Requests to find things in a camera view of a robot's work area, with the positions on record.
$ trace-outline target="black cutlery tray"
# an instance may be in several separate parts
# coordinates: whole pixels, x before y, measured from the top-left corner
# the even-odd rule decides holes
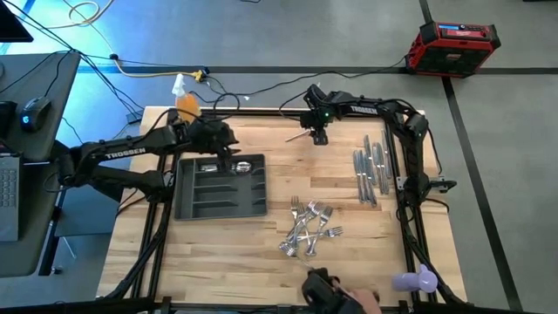
[[[202,172],[217,158],[180,160],[176,169],[174,219],[180,221],[235,218],[268,213],[263,154],[236,155],[232,163],[247,161],[246,174]]]

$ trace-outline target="desk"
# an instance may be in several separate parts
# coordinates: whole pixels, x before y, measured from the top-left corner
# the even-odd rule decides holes
[[[146,108],[140,131],[146,132],[165,109]],[[327,267],[347,288],[378,290],[383,306],[409,298],[408,293],[391,290],[391,276],[406,270],[393,184],[389,195],[376,191],[377,208],[357,200],[352,151],[362,148],[366,133],[371,141],[381,141],[381,119],[335,122],[328,127],[330,144],[325,147],[313,146],[310,138],[285,143],[301,131],[289,119],[233,117],[227,122],[241,142],[235,147],[242,154],[265,154],[269,213],[197,222],[171,220],[157,299],[170,296],[173,303],[197,304],[305,304],[300,287],[306,269],[277,248],[293,224],[289,211],[292,195],[333,206],[328,226],[344,227],[341,237],[318,242],[317,256],[310,259],[313,266]],[[425,171],[437,175],[429,139],[425,146]],[[402,156],[398,141],[397,147]],[[193,156],[199,157],[185,154],[183,158]],[[157,160],[152,155],[134,157],[131,170],[155,169]],[[422,209],[432,262],[456,295],[466,299],[446,209],[429,202]],[[137,259],[146,212],[147,203],[139,203],[116,221],[98,295],[111,292]],[[151,265],[146,267],[142,296],[146,295]]]
[[[46,56],[46,53],[0,56],[4,65],[4,74],[0,77],[0,91],[22,77]],[[19,113],[27,101],[44,95],[56,75],[57,63],[63,56],[64,54],[50,56],[35,71],[0,93],[0,100],[17,102]],[[68,54],[60,63],[58,79],[49,94],[52,107],[39,132],[24,133],[16,119],[11,123],[6,140],[12,148],[24,152],[26,160],[44,161],[49,157],[78,64],[77,53]],[[0,277],[27,276],[37,268],[46,230],[58,197],[57,194],[45,192],[43,182],[56,171],[57,168],[53,165],[23,166],[20,174],[19,241],[0,242],[0,256],[3,257],[0,262]],[[50,180],[46,182],[46,186],[49,189],[57,189],[58,183]]]
[[[0,91],[21,78],[48,55],[43,53],[0,56],[0,61],[4,64],[4,75],[0,77]],[[16,102],[16,114],[19,115],[29,100],[44,96],[49,84],[56,76],[57,63],[64,55],[65,53],[57,53],[48,57],[37,69],[5,92],[2,92],[0,100]],[[50,156],[78,65],[79,55],[74,52],[68,54],[60,63],[58,78],[48,95],[52,104],[51,110],[48,112],[44,126],[39,132],[27,133],[22,131],[18,119],[14,119],[11,123],[6,140],[14,150],[24,152],[26,160],[45,161]]]

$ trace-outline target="concrete floor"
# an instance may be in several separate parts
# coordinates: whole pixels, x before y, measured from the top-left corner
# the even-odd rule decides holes
[[[558,3],[520,0],[429,0],[435,20],[496,24],[502,47],[487,67],[556,67]],[[48,10],[49,14],[38,15]],[[59,1],[36,2],[31,15],[45,24],[65,21]],[[215,2],[116,1],[95,24],[121,58],[177,65],[331,65],[387,66],[408,50],[423,23],[418,1],[408,0],[235,0]],[[57,31],[86,53],[109,52],[89,28]],[[12,44],[8,53],[59,50],[36,35],[33,44]],[[110,64],[100,60],[99,64]],[[166,106],[174,78],[136,79],[108,74],[142,106]],[[292,79],[291,74],[216,75],[235,92],[248,92]],[[436,137],[444,175],[459,185],[448,195],[459,262],[471,302],[507,308],[487,233],[439,78],[377,74],[359,79],[334,76],[304,80],[243,100],[243,106],[278,107],[311,83],[370,97],[398,97],[426,111]],[[553,100],[558,78],[551,75],[477,75],[453,79],[457,101],[479,165],[500,238],[526,311],[556,312],[558,293],[553,239],[558,214],[552,208],[558,175],[554,167],[558,133]],[[188,89],[212,98],[207,86]],[[126,123],[126,109],[94,74],[76,77],[65,117],[83,140],[111,138]],[[126,130],[134,134],[137,127]],[[58,137],[77,144],[62,126]],[[49,278],[0,280],[0,306],[77,301],[94,297],[108,246],[108,235],[71,239],[78,259],[59,248],[57,263],[68,271]],[[28,287],[44,287],[46,295]]]

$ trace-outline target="wooden tabletop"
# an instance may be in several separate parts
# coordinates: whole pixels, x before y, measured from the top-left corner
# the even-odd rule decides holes
[[[140,131],[146,132],[165,109],[146,108]],[[393,184],[388,195],[380,195],[376,188],[376,208],[357,200],[352,152],[363,148],[365,134],[372,142],[381,142],[381,119],[336,121],[327,128],[330,144],[324,147],[312,145],[310,137],[285,143],[301,132],[298,123],[290,119],[233,117],[227,123],[241,142],[235,146],[241,154],[265,154],[269,213],[251,218],[171,220],[157,299],[170,296],[176,303],[197,304],[305,304],[300,288],[307,269],[277,248],[293,225],[289,211],[292,195],[301,201],[316,199],[331,205],[335,211],[327,227],[344,228],[342,236],[318,242],[317,256],[309,258],[310,264],[327,267],[349,289],[377,290],[381,305],[409,299],[408,293],[391,289],[391,277],[406,270]],[[200,156],[185,154],[182,158],[188,157]],[[131,170],[155,169],[157,160],[153,155],[134,157]],[[428,137],[425,171],[437,175]],[[116,221],[98,295],[111,292],[136,261],[147,207],[146,202],[132,206]],[[427,201],[422,212],[432,263],[455,294],[466,299],[446,209]],[[310,228],[315,229],[316,224],[312,222]],[[146,267],[142,296],[146,295],[151,265]]]

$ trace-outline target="person's hand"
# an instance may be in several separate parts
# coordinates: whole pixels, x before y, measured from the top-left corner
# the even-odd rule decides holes
[[[344,291],[347,295],[357,300],[360,305],[363,306],[364,312],[366,314],[382,314],[380,305],[378,304],[377,294],[368,289],[354,289],[346,290],[343,288],[338,281],[333,280],[333,286],[337,289]]]

